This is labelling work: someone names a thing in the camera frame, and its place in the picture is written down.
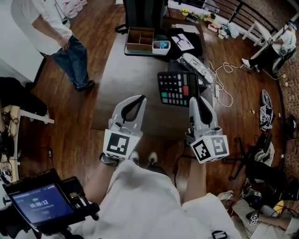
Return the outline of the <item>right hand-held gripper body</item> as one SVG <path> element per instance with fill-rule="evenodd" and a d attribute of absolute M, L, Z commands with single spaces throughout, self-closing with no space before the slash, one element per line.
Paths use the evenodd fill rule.
<path fill-rule="evenodd" d="M 186 139 L 200 164 L 214 162 L 229 155 L 227 136 L 223 131 L 215 132 L 214 127 L 202 125 L 201 130 L 194 130 L 191 125 Z"/>

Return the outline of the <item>black calculator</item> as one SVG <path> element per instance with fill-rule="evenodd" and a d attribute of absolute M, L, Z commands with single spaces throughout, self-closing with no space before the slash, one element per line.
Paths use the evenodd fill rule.
<path fill-rule="evenodd" d="M 161 102 L 188 107 L 192 97 L 199 97 L 198 76 L 187 71 L 167 71 L 157 74 Z"/>

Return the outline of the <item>person's left forearm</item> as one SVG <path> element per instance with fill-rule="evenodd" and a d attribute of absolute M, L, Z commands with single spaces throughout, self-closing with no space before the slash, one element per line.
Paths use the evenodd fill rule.
<path fill-rule="evenodd" d="M 102 203 L 118 163 L 119 161 L 116 160 L 108 160 L 104 162 L 100 160 L 93 176 L 84 187 L 84 193 L 89 202 L 97 205 Z"/>

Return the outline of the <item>clear plastic wrapped item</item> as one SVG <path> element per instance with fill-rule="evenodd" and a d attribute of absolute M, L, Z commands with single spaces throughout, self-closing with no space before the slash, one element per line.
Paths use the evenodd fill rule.
<path fill-rule="evenodd" d="M 206 67 L 197 57 L 190 53 L 183 53 L 177 62 L 198 76 L 199 84 L 213 84 L 216 75 Z"/>

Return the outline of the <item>light cloth on chair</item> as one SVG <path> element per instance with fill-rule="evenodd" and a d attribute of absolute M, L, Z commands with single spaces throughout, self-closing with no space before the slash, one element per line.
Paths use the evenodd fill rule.
<path fill-rule="evenodd" d="M 274 146 L 272 144 L 272 142 L 269 145 L 269 148 L 267 150 L 267 152 L 265 153 L 262 150 L 260 150 L 254 157 L 254 160 L 257 162 L 263 162 L 264 164 L 268 165 L 269 167 L 271 167 L 273 159 L 274 159 L 274 154 L 275 154 L 275 150 L 274 150 Z"/>

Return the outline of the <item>black box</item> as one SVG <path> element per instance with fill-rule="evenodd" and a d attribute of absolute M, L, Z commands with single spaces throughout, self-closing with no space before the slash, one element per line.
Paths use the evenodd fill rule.
<path fill-rule="evenodd" d="M 168 64 L 168 70 L 170 71 L 187 71 L 192 72 L 197 75 L 198 78 L 198 84 L 199 84 L 199 92 L 202 93 L 206 89 L 209 88 L 209 86 L 205 83 L 203 76 L 199 74 L 193 67 L 188 65 L 187 63 L 183 62 L 180 63 L 177 60 L 170 60 L 170 63 Z"/>

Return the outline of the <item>grey oval shell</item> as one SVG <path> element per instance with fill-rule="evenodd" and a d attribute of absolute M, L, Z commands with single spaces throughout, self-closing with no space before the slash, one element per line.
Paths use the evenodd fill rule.
<path fill-rule="evenodd" d="M 272 102 L 266 90 L 262 90 L 261 97 L 263 105 L 267 105 L 268 107 L 272 108 Z"/>

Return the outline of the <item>wooden organizer box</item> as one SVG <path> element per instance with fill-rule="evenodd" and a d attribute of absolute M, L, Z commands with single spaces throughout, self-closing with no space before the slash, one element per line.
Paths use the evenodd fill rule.
<path fill-rule="evenodd" d="M 127 50 L 151 52 L 154 32 L 153 28 L 130 27 L 126 39 Z"/>

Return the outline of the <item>white rectangular container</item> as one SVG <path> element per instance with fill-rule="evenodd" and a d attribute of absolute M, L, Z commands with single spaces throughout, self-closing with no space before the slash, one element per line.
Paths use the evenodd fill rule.
<path fill-rule="evenodd" d="M 153 41 L 152 54 L 165 56 L 168 54 L 170 48 L 171 48 L 170 41 L 167 41 L 167 40 Z"/>

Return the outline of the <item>person's white clothing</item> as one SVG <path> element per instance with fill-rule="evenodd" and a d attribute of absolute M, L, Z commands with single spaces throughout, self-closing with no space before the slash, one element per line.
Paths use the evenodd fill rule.
<path fill-rule="evenodd" d="M 215 195 L 180 202 L 169 177 L 122 162 L 112 175 L 100 204 L 99 219 L 88 217 L 71 226 L 84 239 L 241 239 Z"/>

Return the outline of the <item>yellow plastic object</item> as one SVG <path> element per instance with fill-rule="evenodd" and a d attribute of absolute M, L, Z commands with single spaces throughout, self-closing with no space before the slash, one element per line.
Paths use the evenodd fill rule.
<path fill-rule="evenodd" d="M 280 200 L 279 202 L 277 202 L 275 204 L 275 206 L 273 207 L 273 214 L 272 216 L 274 217 L 278 217 L 284 210 L 284 201 L 283 200 Z"/>

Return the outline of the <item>clear plastic bag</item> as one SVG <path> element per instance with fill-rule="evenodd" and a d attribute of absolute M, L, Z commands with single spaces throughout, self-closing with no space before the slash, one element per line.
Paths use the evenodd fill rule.
<path fill-rule="evenodd" d="M 239 36 L 239 31 L 238 28 L 236 27 L 236 25 L 234 23 L 228 23 L 226 25 L 223 26 L 225 32 L 227 33 L 228 36 L 236 39 Z"/>

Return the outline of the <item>black tablet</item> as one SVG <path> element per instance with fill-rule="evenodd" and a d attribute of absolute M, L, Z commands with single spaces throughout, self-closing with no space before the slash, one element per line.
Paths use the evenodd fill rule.
<path fill-rule="evenodd" d="M 67 198 L 55 169 L 5 184 L 3 188 L 18 213 L 34 227 L 75 215 L 75 207 Z"/>

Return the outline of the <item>black backpack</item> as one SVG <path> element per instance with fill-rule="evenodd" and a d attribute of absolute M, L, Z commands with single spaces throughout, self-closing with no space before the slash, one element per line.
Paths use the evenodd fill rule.
<path fill-rule="evenodd" d="M 130 27 L 153 28 L 161 33 L 168 0 L 123 0 L 125 24 L 115 28 L 116 33 L 125 34 Z"/>

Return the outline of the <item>row of white jugs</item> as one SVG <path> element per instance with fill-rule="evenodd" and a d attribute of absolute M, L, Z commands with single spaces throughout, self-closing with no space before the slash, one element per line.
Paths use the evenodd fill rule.
<path fill-rule="evenodd" d="M 77 16 L 85 5 L 87 0 L 56 0 L 64 15 L 68 18 Z"/>

